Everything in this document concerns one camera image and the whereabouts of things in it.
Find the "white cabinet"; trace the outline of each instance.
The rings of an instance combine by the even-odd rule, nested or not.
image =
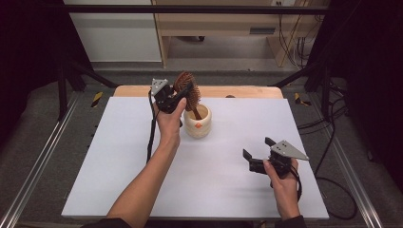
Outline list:
[[[149,0],[64,0],[65,4],[151,5]],[[151,13],[71,13],[91,62],[160,62]]]

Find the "tripod leg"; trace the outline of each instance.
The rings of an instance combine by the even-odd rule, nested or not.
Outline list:
[[[104,84],[105,86],[108,86],[108,87],[111,87],[111,88],[115,88],[115,87],[119,86],[117,84],[114,84],[114,83],[110,82],[108,79],[102,77],[101,75],[95,73],[94,71],[92,71],[90,69],[87,69],[87,68],[85,68],[85,67],[83,67],[83,66],[81,66],[81,65],[79,65],[79,64],[77,64],[75,62],[72,62],[71,66],[74,69],[76,69],[76,70],[88,75],[89,77],[95,79],[96,81]]]

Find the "wooden table edge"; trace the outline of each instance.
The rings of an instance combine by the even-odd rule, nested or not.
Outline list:
[[[150,85],[120,85],[116,88],[114,97],[147,97]],[[281,90],[274,86],[255,85],[199,85],[201,97],[236,98],[274,98],[282,99]]]

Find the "ceramic cup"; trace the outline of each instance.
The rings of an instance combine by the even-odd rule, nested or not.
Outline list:
[[[188,135],[199,139],[208,135],[211,130],[211,110],[204,104],[198,104],[196,108],[201,115],[201,120],[196,120],[193,111],[184,111],[183,126]]]

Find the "wooden brush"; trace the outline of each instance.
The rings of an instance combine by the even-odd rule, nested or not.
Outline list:
[[[199,100],[201,98],[201,93],[196,85],[195,77],[193,77],[193,75],[189,72],[182,72],[175,80],[173,86],[175,91],[179,92],[182,91],[189,83],[193,84],[193,88],[186,95],[186,111],[193,111],[196,120],[201,120],[202,117],[197,109]]]

